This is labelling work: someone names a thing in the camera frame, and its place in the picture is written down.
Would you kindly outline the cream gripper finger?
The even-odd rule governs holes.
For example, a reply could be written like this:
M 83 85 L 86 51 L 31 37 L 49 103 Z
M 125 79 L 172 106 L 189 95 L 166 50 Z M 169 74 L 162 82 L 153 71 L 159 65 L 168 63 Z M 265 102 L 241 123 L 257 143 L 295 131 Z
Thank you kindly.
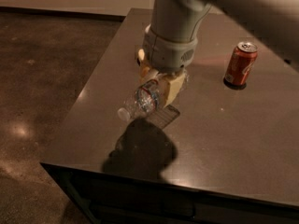
M 179 92 L 182 90 L 187 76 L 187 71 L 185 69 L 173 74 L 159 75 L 158 81 L 162 108 L 165 108 L 174 102 Z
M 139 81 L 141 84 L 148 82 L 151 79 L 155 79 L 159 74 L 159 71 L 152 68 L 149 65 L 141 64 L 139 69 Z

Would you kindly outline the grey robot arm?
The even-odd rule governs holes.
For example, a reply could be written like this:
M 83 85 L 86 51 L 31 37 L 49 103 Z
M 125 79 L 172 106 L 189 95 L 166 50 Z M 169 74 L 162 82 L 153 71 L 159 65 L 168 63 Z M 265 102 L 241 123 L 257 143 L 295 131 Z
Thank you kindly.
M 227 16 L 298 67 L 299 0 L 154 0 L 138 52 L 140 81 L 180 77 L 193 60 L 198 31 L 209 14 Z

